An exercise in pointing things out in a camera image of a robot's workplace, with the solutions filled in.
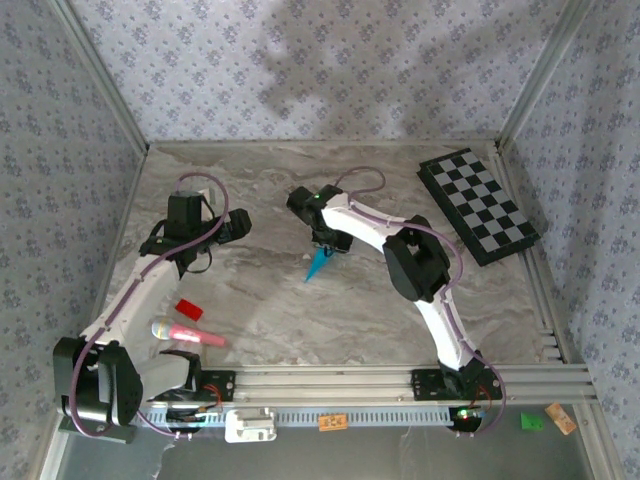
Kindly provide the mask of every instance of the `chessboard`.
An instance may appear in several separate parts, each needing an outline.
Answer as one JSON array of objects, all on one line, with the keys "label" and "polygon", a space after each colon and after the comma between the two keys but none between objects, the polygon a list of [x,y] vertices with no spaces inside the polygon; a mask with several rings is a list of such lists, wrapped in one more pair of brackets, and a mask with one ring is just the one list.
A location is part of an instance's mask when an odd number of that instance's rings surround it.
[{"label": "chessboard", "polygon": [[470,149],[422,162],[418,176],[481,267],[540,238]]}]

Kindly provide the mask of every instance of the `wall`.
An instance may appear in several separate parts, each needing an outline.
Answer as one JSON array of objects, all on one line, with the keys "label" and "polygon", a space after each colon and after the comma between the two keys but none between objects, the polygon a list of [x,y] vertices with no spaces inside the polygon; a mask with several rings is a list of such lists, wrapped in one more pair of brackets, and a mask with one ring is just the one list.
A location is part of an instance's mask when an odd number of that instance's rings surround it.
[{"label": "wall", "polygon": [[507,154],[630,478],[640,478],[636,5],[597,2]]},{"label": "wall", "polygon": [[44,0],[0,2],[0,478],[25,478],[137,159]]},{"label": "wall", "polygon": [[149,141],[493,138],[564,0],[73,0]]}]

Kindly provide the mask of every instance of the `wooden block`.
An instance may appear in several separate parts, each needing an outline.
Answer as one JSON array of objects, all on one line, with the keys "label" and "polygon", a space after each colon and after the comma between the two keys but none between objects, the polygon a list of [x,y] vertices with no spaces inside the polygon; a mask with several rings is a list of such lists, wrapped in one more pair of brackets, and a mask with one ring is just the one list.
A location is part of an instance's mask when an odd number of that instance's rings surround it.
[{"label": "wooden block", "polygon": [[321,432],[331,432],[333,430],[346,430],[349,427],[346,413],[336,413],[334,415],[320,415],[318,417],[318,428]]},{"label": "wooden block", "polygon": [[575,424],[571,417],[564,411],[564,409],[560,406],[559,403],[553,403],[544,409],[547,412],[547,415],[551,417],[553,423],[560,429],[562,433],[565,435],[569,435],[573,432],[578,426]]}]

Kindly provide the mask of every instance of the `gray marble tabletop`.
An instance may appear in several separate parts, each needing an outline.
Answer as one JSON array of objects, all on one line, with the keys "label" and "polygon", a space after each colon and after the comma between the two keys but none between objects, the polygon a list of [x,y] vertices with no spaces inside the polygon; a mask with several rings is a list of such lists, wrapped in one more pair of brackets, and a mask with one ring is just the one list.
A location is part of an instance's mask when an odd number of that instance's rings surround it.
[{"label": "gray marble tabletop", "polygon": [[[201,171],[226,185],[231,208],[245,208],[253,222],[244,239],[213,249],[213,264],[201,275],[185,275],[179,290],[158,310],[185,325],[175,312],[185,298],[204,309],[198,328],[225,336],[227,348],[190,345],[203,364],[435,364],[435,346],[417,309],[389,281],[380,253],[361,242],[337,255],[304,283],[314,249],[309,227],[285,207],[287,195],[333,182],[344,170],[373,165],[387,176],[384,190],[360,200],[382,212],[420,214],[455,240],[465,273],[453,296],[470,338],[496,363],[539,362],[542,344],[517,256],[480,268],[422,185],[418,163],[454,149],[445,146],[197,145],[152,147],[135,195],[108,301],[128,277],[139,245],[166,216],[178,176]],[[377,182],[371,174],[350,177],[341,187]],[[184,187],[207,188],[205,179]],[[216,192],[214,210],[221,211]],[[198,260],[192,268],[206,266]],[[457,268],[452,260],[452,270]],[[136,357],[171,346],[150,330],[139,338]]]}]

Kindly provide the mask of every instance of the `pink microphone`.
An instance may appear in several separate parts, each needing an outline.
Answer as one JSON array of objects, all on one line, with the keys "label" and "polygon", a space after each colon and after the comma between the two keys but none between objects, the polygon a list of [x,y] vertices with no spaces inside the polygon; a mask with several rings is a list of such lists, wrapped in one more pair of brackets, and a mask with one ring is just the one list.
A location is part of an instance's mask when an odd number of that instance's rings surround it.
[{"label": "pink microphone", "polygon": [[203,332],[195,328],[184,327],[175,323],[173,320],[163,318],[156,320],[151,325],[151,332],[160,340],[182,340],[185,342],[202,343],[213,347],[224,347],[227,340],[213,333]]}]

